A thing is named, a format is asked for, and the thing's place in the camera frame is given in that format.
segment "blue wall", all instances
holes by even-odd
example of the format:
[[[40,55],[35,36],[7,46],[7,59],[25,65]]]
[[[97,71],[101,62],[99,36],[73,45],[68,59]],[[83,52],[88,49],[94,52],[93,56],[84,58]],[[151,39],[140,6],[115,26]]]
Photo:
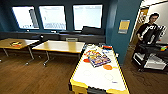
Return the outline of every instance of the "blue wall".
[[[77,4],[103,4],[102,28],[106,29],[106,43],[112,45],[114,51],[119,53],[118,61],[123,64],[127,52],[129,40],[141,0],[1,0],[0,1],[0,29],[1,31],[26,31],[19,29],[12,13],[12,6],[34,6],[39,30],[30,32],[50,32],[44,30],[40,18],[40,5],[64,5],[67,30],[73,31],[73,5]],[[121,20],[130,20],[127,34],[119,34],[118,28]]]
[[[140,8],[141,0],[111,0],[110,2],[106,28],[106,42],[113,46],[116,53],[119,53],[118,61],[120,65],[122,65],[128,49],[136,16]],[[118,33],[121,20],[130,20],[127,34]]]
[[[17,25],[17,21],[12,13],[13,6],[34,6],[35,13],[37,16],[37,21],[39,24],[39,30],[30,30],[30,32],[50,32],[51,30],[44,30],[42,25],[42,20],[40,17],[39,6],[40,5],[63,5],[65,6],[65,16],[66,16],[66,25],[67,30],[74,31],[74,23],[73,23],[73,5],[77,4],[103,4],[103,17],[102,17],[102,28],[106,28],[107,14],[108,14],[108,6],[109,0],[2,0],[4,3],[4,14],[8,16],[8,20],[6,22],[7,26],[10,27],[12,31],[26,31],[24,29],[20,29]]]

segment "metal table leg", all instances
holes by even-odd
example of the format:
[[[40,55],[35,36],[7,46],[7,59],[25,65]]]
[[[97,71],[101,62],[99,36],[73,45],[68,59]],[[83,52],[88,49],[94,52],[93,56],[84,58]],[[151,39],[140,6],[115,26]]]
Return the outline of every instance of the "metal table leg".
[[[4,50],[5,54],[6,54],[6,56],[9,57],[8,52],[6,51],[6,49],[3,48],[3,50]]]
[[[30,52],[30,55],[31,55],[31,60],[29,60],[25,65],[28,65],[29,64],[29,62],[31,62],[31,61],[33,61],[34,60],[34,56],[33,56],[33,54],[32,54],[32,51],[31,51],[31,49],[30,49],[30,47],[28,46],[28,49],[29,49],[29,52]]]
[[[46,67],[46,63],[50,60],[50,57],[49,57],[49,54],[48,52],[46,51],[46,54],[47,54],[47,60],[43,63],[43,65]]]
[[[78,59],[80,60],[80,53],[78,54]]]

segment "white wall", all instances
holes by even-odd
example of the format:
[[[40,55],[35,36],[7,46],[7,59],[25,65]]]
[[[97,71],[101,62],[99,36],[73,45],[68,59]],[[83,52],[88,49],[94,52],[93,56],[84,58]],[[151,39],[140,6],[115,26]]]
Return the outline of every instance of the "white wall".
[[[150,6],[152,4],[156,4],[156,3],[164,2],[164,1],[168,1],[168,0],[144,0],[141,3],[141,7]]]
[[[148,14],[145,20],[145,22],[148,22],[150,14],[154,12],[157,12],[160,14],[159,18],[157,19],[155,23],[158,25],[164,25],[167,27],[166,34],[161,39],[162,43],[168,43],[168,12],[167,10],[168,10],[168,2],[152,5],[149,7]]]

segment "man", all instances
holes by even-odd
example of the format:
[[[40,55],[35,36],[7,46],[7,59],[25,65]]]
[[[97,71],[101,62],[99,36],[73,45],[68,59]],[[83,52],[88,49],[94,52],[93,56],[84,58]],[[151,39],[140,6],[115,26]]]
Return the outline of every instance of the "man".
[[[139,52],[139,50],[140,50],[139,45],[143,43],[143,39],[145,39],[148,36],[148,34],[150,33],[150,32],[146,32],[143,35],[143,32],[145,32],[145,29],[149,26],[156,26],[157,27],[157,25],[154,22],[158,19],[158,17],[159,17],[158,13],[151,14],[149,17],[149,22],[140,26],[139,30],[137,31],[137,36],[138,36],[139,40],[138,40],[138,43],[136,45],[134,52]]]

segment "floor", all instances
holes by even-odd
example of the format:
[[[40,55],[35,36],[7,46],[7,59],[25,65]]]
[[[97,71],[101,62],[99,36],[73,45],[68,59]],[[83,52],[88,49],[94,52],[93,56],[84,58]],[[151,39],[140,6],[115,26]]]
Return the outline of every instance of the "floor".
[[[130,94],[168,94],[168,75],[155,72],[138,72],[131,61],[133,49],[127,51],[121,67]],[[69,91],[68,83],[78,63],[77,57],[55,56],[43,66],[47,59],[40,54],[28,66],[27,53],[10,53],[9,57],[0,51],[0,94],[74,94]]]

